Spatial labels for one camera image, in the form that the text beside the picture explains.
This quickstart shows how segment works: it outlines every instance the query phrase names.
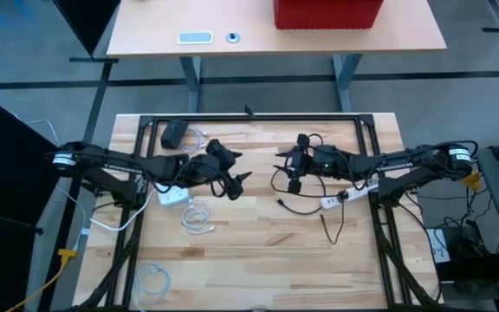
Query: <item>desk leg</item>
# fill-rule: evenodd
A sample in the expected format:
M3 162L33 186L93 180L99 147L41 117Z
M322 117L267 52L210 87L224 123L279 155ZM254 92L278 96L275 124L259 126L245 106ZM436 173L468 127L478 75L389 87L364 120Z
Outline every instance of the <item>desk leg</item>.
M355 69L360 64L363 55L347 55L346 60L342 61L342 55L333 55L334 75L336 76L336 90L343 113L352 111L350 104L350 95L347 89L352 81Z
M198 112L199 103L199 73L201 71L201 57L183 56L180 57L182 70L188 85L188 113Z

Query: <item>red box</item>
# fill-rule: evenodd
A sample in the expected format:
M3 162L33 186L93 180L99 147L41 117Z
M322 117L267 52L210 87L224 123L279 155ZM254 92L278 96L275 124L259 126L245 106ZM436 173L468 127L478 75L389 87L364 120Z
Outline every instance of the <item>red box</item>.
M369 29L383 0L275 0L278 29Z

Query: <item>floor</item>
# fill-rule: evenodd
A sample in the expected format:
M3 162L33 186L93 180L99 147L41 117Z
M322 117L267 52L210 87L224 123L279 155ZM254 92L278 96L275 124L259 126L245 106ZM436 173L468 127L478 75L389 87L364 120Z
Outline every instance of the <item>floor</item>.
M359 74L454 71L499 71L499 34L482 27L499 27L487 0L430 0L448 50L428 55L365 55ZM19 10L11 1L0 1L0 82L99 80L101 64L69 63L70 56L87 56L73 32L49 0L22 0ZM99 53L104 51L104 44ZM236 75L331 75L328 56L212 57L204 59L203 76ZM176 59L121 60L113 66L111 79L181 78ZM0 90L0 105L23 120L50 120L61 141L81 140L95 88ZM499 78L355 81L350 87L353 111L395 112L407 146L443 140L470 139L481 146L499 144ZM242 112L249 104L256 112L336 112L332 82L276 83L203 86L200 111ZM181 113L187 105L186 86L108 88L100 111L93 143L107 146L116 114ZM44 125L36 131L53 140ZM61 186L69 181L63 180ZM435 182L420 194L464 196L464 188ZM94 206L89 193L81 203ZM475 214L486 209L487 193L475 201ZM65 197L55 193L40 226L46 235L36 240L31 271L31 289L45 279ZM464 200L420 200L427 227L442 223L445 216L459 218ZM495 209L479 219L483 238L494 251L499 239ZM75 214L71 239L81 226ZM80 262L73 262L59 280L53 309L70 306ZM452 306L492 309L477 300L450 302ZM37 301L26 308L36 310Z

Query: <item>wooden tabletop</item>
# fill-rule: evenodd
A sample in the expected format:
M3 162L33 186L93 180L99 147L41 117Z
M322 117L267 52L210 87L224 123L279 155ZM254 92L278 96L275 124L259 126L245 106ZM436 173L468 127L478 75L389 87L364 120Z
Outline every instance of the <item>wooden tabletop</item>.
M179 45L178 34L211 32L213 43ZM226 42L238 33L238 43ZM273 0L123 0L109 57L405 53L445 50L427 0L385 0L371 29L279 30Z
M375 114L374 119L381 151L402 149L395 115ZM133 151L138 120L138 115L117 116L111 149ZM331 245L318 214L298 216L276 203L282 198L294 210L312 211L318 207L318 199L276 193L269 185L274 172L272 165L283 163L275 153L292 147L298 133L320 133L326 144L358 153L352 122L197 122L191 126L205 131L210 138L219 139L227 148L243 153L232 168L233 173L252 171L253 174L243 182L244 193L237 201L214 198L208 185L190 189L191 195L211 211L209 225L216 229L205 235L190 235L182 227L180 219L186 205L165 208L159 205L157 197L152 199L145 211L137 267L148 261L160 263L171 273L172 286L162 302L149 307L141 305L141 308L386 308L368 200L363 198L346 204L340 240ZM159 125L159 135L164 128L165 124ZM187 143L194 140L190 135L186 138ZM371 153L369 140L367 146ZM170 153L159 144L155 149L155 154ZM146 155L146 151L142 150L142 155ZM306 177L302 182L302 193L321 194L316 177ZM346 181L326 179L325 182L330 194L351 187ZM288 179L279 175L275 185L286 189ZM101 198L97 204L110 201L110 198ZM402 204L421 218L418 208L406 198ZM341 222L341 208L323 214L330 235L335 236ZM94 218L118 226L120 210L103 208ZM395 209L395 218L407 267L427 292L435 296L437 276L425 234L405 211ZM75 304L86 300L107 273L113 261L115 239L116 232L96 224L91 226ZM125 273L126 270L122 270L117 300L122 297ZM393 268L392 281L400 298ZM152 286L160 288L162 280L146 285Z

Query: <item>charger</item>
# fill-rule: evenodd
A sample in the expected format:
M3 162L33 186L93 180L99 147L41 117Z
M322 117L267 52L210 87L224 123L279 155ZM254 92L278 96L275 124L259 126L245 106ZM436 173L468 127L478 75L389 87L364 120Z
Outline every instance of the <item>charger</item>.
M188 129L188 121L171 120L161 134L161 146L167 149L177 149Z

